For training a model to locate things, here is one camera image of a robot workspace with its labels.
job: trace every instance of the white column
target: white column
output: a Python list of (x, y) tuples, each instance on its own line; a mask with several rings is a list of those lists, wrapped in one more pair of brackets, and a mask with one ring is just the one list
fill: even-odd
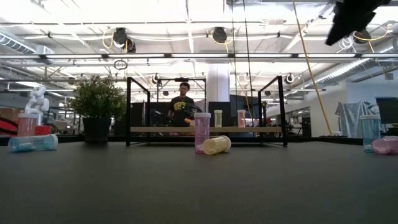
[(229, 64), (210, 64), (206, 84), (207, 102), (229, 102)]

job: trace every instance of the table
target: table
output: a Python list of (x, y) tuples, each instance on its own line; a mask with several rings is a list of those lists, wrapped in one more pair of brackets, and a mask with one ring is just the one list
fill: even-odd
[(398, 223), (398, 156), (325, 142), (0, 147), (0, 223)]

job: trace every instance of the man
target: man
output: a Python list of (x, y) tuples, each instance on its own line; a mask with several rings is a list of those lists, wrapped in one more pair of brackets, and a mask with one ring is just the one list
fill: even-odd
[(169, 117), (173, 119), (174, 127), (189, 127), (189, 124), (184, 121), (184, 119), (187, 118), (187, 114), (183, 110), (187, 105), (194, 105), (195, 103), (193, 99), (187, 97), (189, 89), (189, 83), (181, 83), (180, 96), (173, 98), (171, 101)]

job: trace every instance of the potted plant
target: potted plant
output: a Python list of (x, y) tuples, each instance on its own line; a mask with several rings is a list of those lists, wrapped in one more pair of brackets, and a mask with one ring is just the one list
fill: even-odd
[(126, 96), (111, 77), (95, 75), (78, 82), (75, 97), (67, 106), (83, 117), (86, 142), (107, 142), (111, 118), (118, 119), (126, 112)]

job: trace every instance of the black t-shirt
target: black t-shirt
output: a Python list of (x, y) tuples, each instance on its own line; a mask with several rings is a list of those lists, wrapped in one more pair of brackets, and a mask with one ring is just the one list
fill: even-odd
[(189, 97), (175, 97), (170, 103), (170, 111), (173, 112), (173, 126), (175, 127), (188, 127), (189, 124), (184, 121), (188, 117), (184, 112), (184, 107), (188, 104), (194, 105), (195, 102)]

